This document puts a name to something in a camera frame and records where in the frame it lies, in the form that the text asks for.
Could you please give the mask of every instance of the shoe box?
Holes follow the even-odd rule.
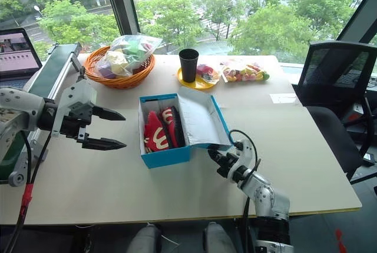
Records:
[[[150,111],[161,114],[167,107],[175,106],[181,119],[185,146],[163,151],[147,152],[144,145],[144,128]],[[226,151],[232,143],[228,127],[214,96],[181,87],[176,94],[143,96],[138,107],[140,154],[148,168],[178,164],[190,160],[192,148],[216,148]],[[158,135],[148,140],[158,141]]]

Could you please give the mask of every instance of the table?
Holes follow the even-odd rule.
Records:
[[[201,56],[199,63],[228,56]],[[248,133],[262,158],[259,172],[290,198],[292,215],[350,211],[361,207],[336,158],[307,109],[299,102],[273,104],[269,94],[293,93],[273,56],[234,57],[257,61],[266,83],[225,84],[209,93],[229,128]],[[157,55],[156,66],[137,88],[118,91],[92,83],[97,104],[123,114],[125,122],[93,118],[93,138],[114,138],[128,146],[115,151],[81,149],[71,139],[53,138],[39,169],[26,224],[100,224],[239,217],[246,197],[217,174],[206,150],[190,162],[148,169],[140,157],[137,105],[142,95],[177,92],[178,56]],[[71,74],[65,85],[73,83]],[[0,224],[14,224],[23,188],[0,186]],[[250,214],[254,214],[251,205]]]

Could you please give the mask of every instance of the plastic wrapper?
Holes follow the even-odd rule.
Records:
[[[270,75],[256,62],[245,64],[230,60],[222,65],[225,82],[266,81],[270,78]]]
[[[156,50],[161,38],[145,35],[123,35],[116,38],[106,54],[96,63],[100,77],[114,79],[142,71],[143,62]]]
[[[217,84],[221,77],[221,69],[215,65],[200,64],[196,67],[196,75],[209,84]]]

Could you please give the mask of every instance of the shoe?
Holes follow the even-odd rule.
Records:
[[[158,118],[155,111],[150,111],[144,128],[144,145],[147,153],[172,148],[167,128]]]
[[[163,109],[161,118],[167,126],[173,148],[185,146],[181,118],[177,109],[174,106]]]

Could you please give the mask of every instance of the wicker basket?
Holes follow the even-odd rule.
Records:
[[[147,60],[143,62],[141,65],[144,68],[141,72],[138,72],[135,75],[124,77],[124,78],[116,78],[116,79],[108,79],[102,78],[97,76],[95,73],[95,63],[98,62],[110,49],[110,46],[102,47],[94,52],[92,52],[88,58],[84,62],[84,67],[86,70],[87,76],[95,82],[99,82],[103,85],[108,87],[117,88],[117,89],[127,89],[133,88],[141,84],[144,78],[152,71],[156,59],[153,55],[151,55]]]

